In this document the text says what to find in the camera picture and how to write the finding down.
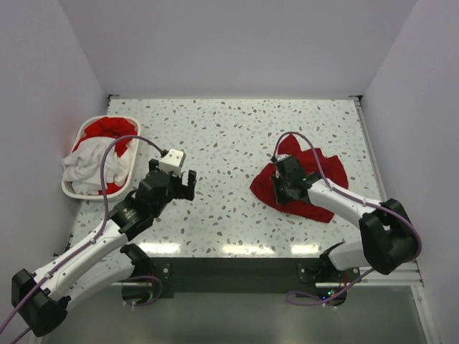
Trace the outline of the dark red t-shirt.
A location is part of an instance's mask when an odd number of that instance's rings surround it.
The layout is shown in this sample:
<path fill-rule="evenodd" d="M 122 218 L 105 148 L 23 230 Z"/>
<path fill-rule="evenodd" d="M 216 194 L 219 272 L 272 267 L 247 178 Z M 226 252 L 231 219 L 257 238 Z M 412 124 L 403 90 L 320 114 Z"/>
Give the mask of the dark red t-shirt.
<path fill-rule="evenodd" d="M 316 159 L 311 149 L 303 150 L 294 135 L 289 135 L 280 142 L 278 154 L 295 156 L 307 173 L 319 172 Z M 337 183 L 340 187 L 349 188 L 349 181 L 342 162 L 338 156 L 325 157 L 320 148 L 316 149 L 316 155 L 321 163 L 325 176 Z M 318 206 L 294 201 L 289 204 L 280 205 L 275 200 L 275 190 L 272 177 L 275 173 L 273 163 L 267 164 L 264 169 L 253 179 L 250 190 L 265 205 L 278 211 L 301 216 L 306 219 L 322 223 L 330 223 L 334 213 Z"/>

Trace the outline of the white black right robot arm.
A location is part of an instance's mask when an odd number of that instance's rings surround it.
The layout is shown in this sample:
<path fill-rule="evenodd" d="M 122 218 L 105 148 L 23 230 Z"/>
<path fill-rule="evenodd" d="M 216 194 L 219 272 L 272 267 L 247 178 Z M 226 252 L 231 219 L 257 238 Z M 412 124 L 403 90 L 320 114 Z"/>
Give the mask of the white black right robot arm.
<path fill-rule="evenodd" d="M 388 275 L 417 258 L 421 240 L 400 202 L 366 199 L 352 193 L 321 172 L 307 173 L 297 158 L 273 158 L 275 200 L 280 205 L 299 201 L 340 216 L 354 225 L 360 240 L 341 242 L 320 255 L 319 272 L 336 281 L 346 269 L 371 267 Z"/>

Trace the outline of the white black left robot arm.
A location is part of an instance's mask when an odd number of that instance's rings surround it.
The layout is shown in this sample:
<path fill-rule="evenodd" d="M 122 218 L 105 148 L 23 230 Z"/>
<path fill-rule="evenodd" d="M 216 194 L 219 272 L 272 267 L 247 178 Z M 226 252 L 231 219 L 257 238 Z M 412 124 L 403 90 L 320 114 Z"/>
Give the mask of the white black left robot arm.
<path fill-rule="evenodd" d="M 84 239 L 45 266 L 33 272 L 21 269 L 12 277 L 14 313 L 30 332 L 40 338 L 55 330 L 77 298 L 70 291 L 81 277 L 115 250 L 137 249 L 131 241 L 150 228 L 169 203 L 194 199 L 197 173 L 183 173 L 182 165 L 166 158 L 150 160 L 138 188 L 107 211 Z"/>

